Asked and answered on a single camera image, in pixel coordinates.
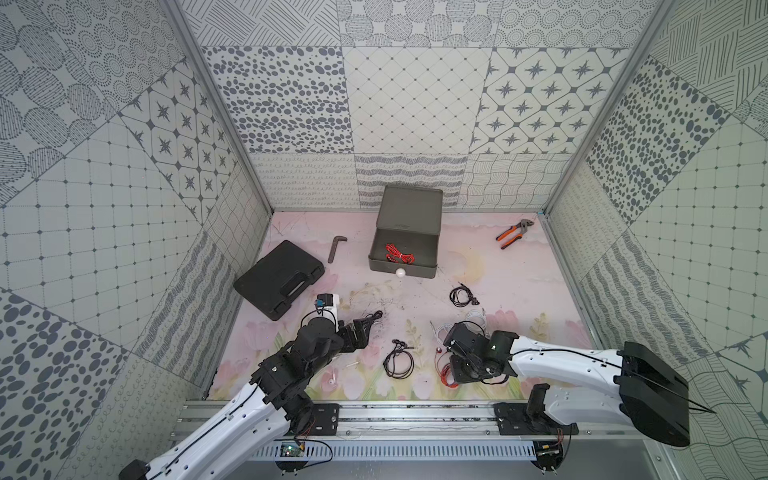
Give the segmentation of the red earphones long bundle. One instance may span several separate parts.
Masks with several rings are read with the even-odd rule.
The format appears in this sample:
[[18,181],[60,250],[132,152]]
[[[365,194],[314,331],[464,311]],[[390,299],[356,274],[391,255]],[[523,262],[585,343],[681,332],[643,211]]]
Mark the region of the red earphones long bundle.
[[450,352],[447,352],[442,347],[437,347],[433,365],[443,386],[449,389],[456,389],[459,386],[453,375]]

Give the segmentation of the red earphones small bundle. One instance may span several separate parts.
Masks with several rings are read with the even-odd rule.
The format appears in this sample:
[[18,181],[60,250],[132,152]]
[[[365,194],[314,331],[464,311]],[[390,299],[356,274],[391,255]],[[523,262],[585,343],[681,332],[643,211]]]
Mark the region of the red earphones small bundle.
[[387,243],[385,245],[386,259],[392,263],[402,263],[411,265],[415,261],[413,254],[406,254],[401,252],[394,244]]

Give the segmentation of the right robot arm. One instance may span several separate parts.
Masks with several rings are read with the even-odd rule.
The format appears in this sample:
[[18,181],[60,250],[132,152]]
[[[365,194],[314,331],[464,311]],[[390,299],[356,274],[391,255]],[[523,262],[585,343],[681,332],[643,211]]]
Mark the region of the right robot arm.
[[712,413],[691,399],[688,382],[648,347],[577,349],[514,332],[454,324],[443,341],[455,385],[534,379],[524,404],[494,407],[501,433],[575,435],[582,423],[626,425],[673,447],[690,444],[690,415]]

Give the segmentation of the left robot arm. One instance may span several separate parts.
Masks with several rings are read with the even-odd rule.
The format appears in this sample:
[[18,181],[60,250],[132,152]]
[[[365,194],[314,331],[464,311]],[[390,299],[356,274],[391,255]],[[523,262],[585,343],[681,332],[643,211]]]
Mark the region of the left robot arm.
[[263,360],[234,399],[166,453],[135,459],[120,479],[222,479],[257,450],[286,434],[311,429],[312,378],[341,353],[368,346],[380,310],[350,322],[331,311],[305,321],[294,340]]

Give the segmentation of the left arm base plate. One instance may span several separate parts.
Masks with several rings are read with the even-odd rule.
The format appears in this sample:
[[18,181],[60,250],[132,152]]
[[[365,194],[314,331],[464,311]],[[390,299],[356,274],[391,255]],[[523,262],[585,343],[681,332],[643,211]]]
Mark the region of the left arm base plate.
[[290,416],[290,434],[295,437],[335,436],[338,430],[340,405],[320,403],[305,405]]

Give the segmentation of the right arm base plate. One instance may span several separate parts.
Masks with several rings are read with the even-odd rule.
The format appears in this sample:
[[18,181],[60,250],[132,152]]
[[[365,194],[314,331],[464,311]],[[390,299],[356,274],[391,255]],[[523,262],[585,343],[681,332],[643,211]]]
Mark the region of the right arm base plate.
[[551,386],[536,384],[525,404],[501,402],[493,405],[496,424],[502,436],[576,435],[576,423],[562,424],[546,413],[544,401]]

